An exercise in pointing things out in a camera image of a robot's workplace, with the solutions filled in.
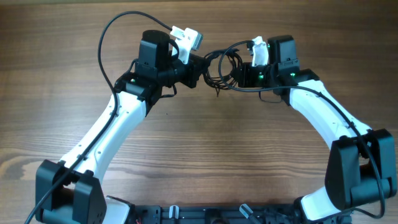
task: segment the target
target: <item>wooden surface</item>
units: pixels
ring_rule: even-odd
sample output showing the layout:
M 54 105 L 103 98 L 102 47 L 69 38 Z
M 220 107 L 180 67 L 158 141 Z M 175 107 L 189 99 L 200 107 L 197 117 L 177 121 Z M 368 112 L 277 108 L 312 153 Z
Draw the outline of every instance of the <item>wooden surface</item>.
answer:
M 355 117 L 387 128 L 397 141 L 395 1 L 1 6 L 0 223 L 25 220 L 39 164 L 68 152 L 104 110 L 111 94 L 98 68 L 98 39 L 126 10 L 199 30 L 205 38 L 198 55 L 258 35 L 291 34 L 302 68 L 317 73 Z M 103 62 L 112 82 L 137 57 L 146 29 L 163 30 L 140 16 L 109 29 Z M 129 135 L 106 173 L 104 194 L 135 204 L 291 203 L 323 185 L 327 146 L 292 108 L 249 93 L 222 91 L 217 98 L 202 78 L 196 89 L 177 89 Z M 377 203 L 366 208 L 378 212 Z M 382 220 L 354 220 L 396 223 L 398 197 L 387 201 Z

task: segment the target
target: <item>brown floor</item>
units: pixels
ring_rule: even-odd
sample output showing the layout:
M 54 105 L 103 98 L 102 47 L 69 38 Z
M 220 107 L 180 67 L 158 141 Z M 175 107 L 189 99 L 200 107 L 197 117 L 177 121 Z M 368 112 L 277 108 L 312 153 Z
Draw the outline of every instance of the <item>brown floor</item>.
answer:
M 0 223 L 25 220 L 39 164 L 68 152 L 104 110 L 111 94 L 96 51 L 117 13 L 144 11 L 170 26 L 199 30 L 205 37 L 199 55 L 258 35 L 291 34 L 302 68 L 316 72 L 355 117 L 387 128 L 397 140 L 395 2 L 0 6 Z M 109 29 L 103 62 L 112 82 L 137 57 L 146 29 L 163 30 L 140 16 Z M 241 54 L 248 55 L 244 47 Z M 223 91 L 217 98 L 202 78 L 196 89 L 177 89 L 116 154 L 103 183 L 106 195 L 159 205 L 291 203 L 323 185 L 327 146 L 292 108 L 262 103 L 256 94 Z M 366 208 L 378 212 L 377 203 Z M 387 200 L 382 220 L 354 215 L 355 223 L 397 219 L 398 197 Z

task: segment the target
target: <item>brown background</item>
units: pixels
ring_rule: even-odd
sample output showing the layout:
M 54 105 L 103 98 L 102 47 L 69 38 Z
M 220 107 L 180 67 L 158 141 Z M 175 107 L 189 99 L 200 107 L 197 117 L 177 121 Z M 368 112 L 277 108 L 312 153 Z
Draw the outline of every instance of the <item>brown background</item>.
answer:
M 396 1 L 0 6 L 0 223 L 25 220 L 39 164 L 68 152 L 104 110 L 110 91 L 96 60 L 98 39 L 126 10 L 199 30 L 205 37 L 199 55 L 257 35 L 291 34 L 302 68 L 316 72 L 355 117 L 398 136 Z M 146 29 L 163 30 L 141 16 L 109 29 L 103 62 L 112 82 L 137 57 Z M 250 60 L 244 49 L 241 55 Z M 196 89 L 177 89 L 116 154 L 103 182 L 106 195 L 150 205 L 291 203 L 323 185 L 327 146 L 292 108 L 249 93 L 223 91 L 217 98 L 202 78 Z M 354 215 L 355 223 L 397 219 L 397 197 L 387 201 L 382 220 Z

